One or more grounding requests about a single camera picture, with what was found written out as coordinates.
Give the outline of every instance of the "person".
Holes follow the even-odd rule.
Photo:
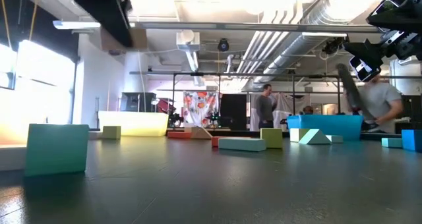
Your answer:
[[[310,105],[305,106],[305,108],[303,108],[303,114],[313,115],[314,114],[314,108],[312,108],[312,106],[310,106]]]
[[[366,82],[358,91],[366,108],[376,118],[375,121],[369,121],[364,116],[364,121],[378,125],[368,132],[395,133],[394,119],[403,112],[402,95],[399,91],[390,83],[381,82],[380,75]]]
[[[277,103],[273,103],[271,95],[271,85],[265,84],[264,91],[256,99],[256,112],[259,117],[259,128],[274,128],[272,112],[276,109]]]

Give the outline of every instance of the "ceiling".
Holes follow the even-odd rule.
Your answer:
[[[68,21],[92,21],[86,12],[75,5],[72,0],[32,0],[37,1],[39,6],[49,11],[61,20]],[[306,9],[314,0],[304,0],[303,9]],[[165,22],[262,22],[263,14],[249,14],[245,9],[248,5],[256,4],[244,2],[242,0],[131,0],[134,10],[130,13],[131,21],[165,21]],[[351,24],[366,24],[365,18],[370,13],[367,12],[358,16]],[[151,66],[186,65],[186,54],[177,50],[175,38],[178,30],[147,30],[148,47],[154,60],[150,60]],[[200,31],[201,50],[198,54],[200,69],[217,71],[223,67],[223,63],[218,60],[226,59],[228,53],[218,53],[217,44],[221,38],[227,38],[230,42],[230,53],[242,55],[254,35],[252,31]],[[379,39],[378,35],[349,35],[352,41],[362,42],[365,38],[370,38],[372,42]],[[339,62],[348,63],[350,55],[340,52],[337,55],[322,60],[320,47],[316,47],[311,52],[316,57],[298,58],[300,67],[297,67],[297,74],[331,73],[334,65]],[[256,72],[262,71],[269,62],[264,62]]]

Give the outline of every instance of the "fluorescent light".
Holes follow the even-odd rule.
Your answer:
[[[346,37],[345,33],[302,32],[302,36]]]
[[[101,27],[101,24],[98,22],[65,22],[60,20],[54,20],[53,25],[58,30],[82,30]],[[134,22],[131,22],[130,25],[131,27],[135,27]]]

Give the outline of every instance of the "dark gray floor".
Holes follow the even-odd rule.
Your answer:
[[[379,142],[254,154],[122,138],[91,143],[85,175],[0,173],[0,223],[420,224],[421,165]]]

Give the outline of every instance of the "white ceiling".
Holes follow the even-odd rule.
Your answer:
[[[131,0],[134,11],[130,14],[131,20],[137,21],[183,21],[183,22],[260,22],[262,15],[249,14],[245,10],[245,3],[241,0]],[[72,0],[38,0],[40,7],[49,11],[61,20],[92,20]],[[365,24],[365,18],[370,11],[363,13],[356,18],[353,24]],[[177,30],[148,30],[148,44],[151,51],[159,51],[153,54],[157,60],[150,60],[154,65],[183,65],[187,63],[186,55],[174,49]],[[227,53],[218,54],[217,44],[221,38],[227,38],[230,42],[230,51],[245,51],[252,39],[254,32],[251,31],[201,31],[201,51],[199,59],[225,59]],[[376,42],[379,36],[374,35],[352,35],[353,41],[363,41],[370,37]],[[350,56],[337,55],[327,60],[328,72],[334,70],[333,64],[337,62],[347,63]],[[302,58],[301,66],[297,73],[318,73],[325,72],[326,62],[319,57]],[[207,65],[217,68],[216,63]]]

